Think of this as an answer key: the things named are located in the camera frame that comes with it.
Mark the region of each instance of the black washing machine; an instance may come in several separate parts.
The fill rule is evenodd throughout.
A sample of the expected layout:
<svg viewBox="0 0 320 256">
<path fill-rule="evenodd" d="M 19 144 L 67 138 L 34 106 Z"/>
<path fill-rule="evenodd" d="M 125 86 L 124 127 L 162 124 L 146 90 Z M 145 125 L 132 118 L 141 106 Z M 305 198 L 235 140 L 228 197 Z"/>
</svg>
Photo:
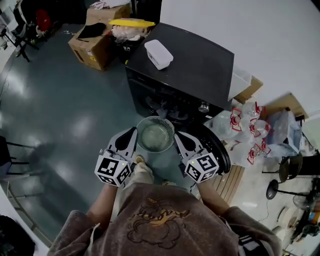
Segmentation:
<svg viewBox="0 0 320 256">
<path fill-rule="evenodd" d="M 158 70 L 144 44 L 159 40 L 173 55 L 167 68 Z M 215 152 L 227 173 L 230 159 L 219 139 L 203 123 L 228 101 L 234 54 L 189 31 L 159 23 L 130 57 L 126 73 L 136 111 L 145 117 L 167 118 L 180 131 L 197 137 Z"/>
</svg>

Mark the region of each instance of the black backpack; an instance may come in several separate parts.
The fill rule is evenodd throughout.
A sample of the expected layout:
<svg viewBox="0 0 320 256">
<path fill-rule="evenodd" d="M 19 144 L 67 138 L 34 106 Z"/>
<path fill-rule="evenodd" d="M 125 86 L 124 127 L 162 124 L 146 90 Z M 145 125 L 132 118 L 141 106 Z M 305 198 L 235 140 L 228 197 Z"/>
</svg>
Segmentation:
<svg viewBox="0 0 320 256">
<path fill-rule="evenodd" d="M 0 256 L 32 256 L 35 243 L 12 218 L 0 216 Z"/>
</svg>

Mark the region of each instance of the laundry basket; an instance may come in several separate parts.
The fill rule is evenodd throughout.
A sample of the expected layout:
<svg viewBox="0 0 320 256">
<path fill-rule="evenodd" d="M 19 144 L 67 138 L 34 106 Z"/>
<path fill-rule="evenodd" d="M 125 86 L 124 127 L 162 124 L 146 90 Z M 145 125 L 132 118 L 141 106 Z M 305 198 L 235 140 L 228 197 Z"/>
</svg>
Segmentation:
<svg viewBox="0 0 320 256">
<path fill-rule="evenodd" d="M 161 153 L 174 143 L 175 128 L 167 119 L 149 116 L 137 125 L 138 145 L 151 153 Z"/>
</svg>

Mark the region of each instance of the sleeve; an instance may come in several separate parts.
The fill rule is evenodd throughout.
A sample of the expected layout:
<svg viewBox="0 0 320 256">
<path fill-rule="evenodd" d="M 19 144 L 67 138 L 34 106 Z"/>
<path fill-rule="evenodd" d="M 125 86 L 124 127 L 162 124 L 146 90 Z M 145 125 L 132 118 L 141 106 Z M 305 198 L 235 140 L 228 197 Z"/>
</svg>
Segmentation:
<svg viewBox="0 0 320 256">
<path fill-rule="evenodd" d="M 251 218 L 238 207 L 230 207 L 221 217 L 227 221 L 232 231 L 240 238 L 249 235 L 254 240 L 261 241 L 264 245 L 267 244 L 267 247 L 272 249 L 273 255 L 281 255 L 280 239 L 266 226 Z"/>
<path fill-rule="evenodd" d="M 47 255 L 79 255 L 89 246 L 93 229 L 94 224 L 87 215 L 80 211 L 73 210 Z"/>
</svg>

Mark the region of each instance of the forearm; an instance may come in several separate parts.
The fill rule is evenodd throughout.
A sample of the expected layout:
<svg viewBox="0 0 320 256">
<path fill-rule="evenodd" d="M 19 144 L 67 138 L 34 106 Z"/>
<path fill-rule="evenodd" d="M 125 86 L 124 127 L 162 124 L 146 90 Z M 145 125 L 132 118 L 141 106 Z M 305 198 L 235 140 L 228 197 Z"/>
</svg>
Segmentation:
<svg viewBox="0 0 320 256">
<path fill-rule="evenodd" d="M 105 184 L 97 200 L 87 212 L 88 218 L 106 229 L 109 225 L 118 187 Z"/>
<path fill-rule="evenodd" d="M 221 198 L 212 186 L 210 180 L 197 184 L 199 193 L 205 206 L 207 206 L 216 215 L 221 216 L 228 210 L 229 205 Z"/>
</svg>

